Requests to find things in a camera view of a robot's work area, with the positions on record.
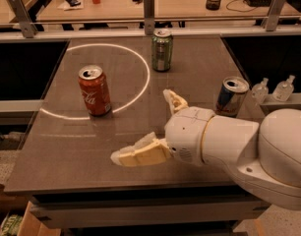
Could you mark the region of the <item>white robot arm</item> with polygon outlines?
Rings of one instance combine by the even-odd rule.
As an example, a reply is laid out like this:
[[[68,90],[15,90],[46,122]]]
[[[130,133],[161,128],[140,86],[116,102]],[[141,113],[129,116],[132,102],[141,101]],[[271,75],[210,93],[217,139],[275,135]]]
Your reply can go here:
[[[163,95],[171,112],[165,137],[149,133],[113,152],[115,164],[146,166],[173,158],[210,165],[270,204],[301,210],[301,110],[279,109],[257,123],[190,107],[170,89]]]

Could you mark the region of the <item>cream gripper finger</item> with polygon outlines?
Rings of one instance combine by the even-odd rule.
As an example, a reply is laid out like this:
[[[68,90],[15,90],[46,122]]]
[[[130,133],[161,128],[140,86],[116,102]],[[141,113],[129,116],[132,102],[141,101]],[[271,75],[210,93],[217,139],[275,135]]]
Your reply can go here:
[[[159,139],[151,132],[132,146],[114,151],[110,159],[119,166],[137,167],[157,165],[171,158],[170,149],[165,139]]]
[[[171,89],[165,89],[163,96],[169,105],[171,114],[175,114],[182,109],[188,108],[188,102]]]

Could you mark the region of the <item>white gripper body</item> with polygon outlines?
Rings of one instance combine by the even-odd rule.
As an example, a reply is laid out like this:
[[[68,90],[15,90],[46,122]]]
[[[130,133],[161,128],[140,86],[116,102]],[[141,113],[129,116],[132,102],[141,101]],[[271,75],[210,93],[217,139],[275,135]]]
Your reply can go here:
[[[189,107],[175,113],[165,125],[165,139],[172,156],[181,162],[203,165],[202,139],[208,122],[215,116],[210,109]]]

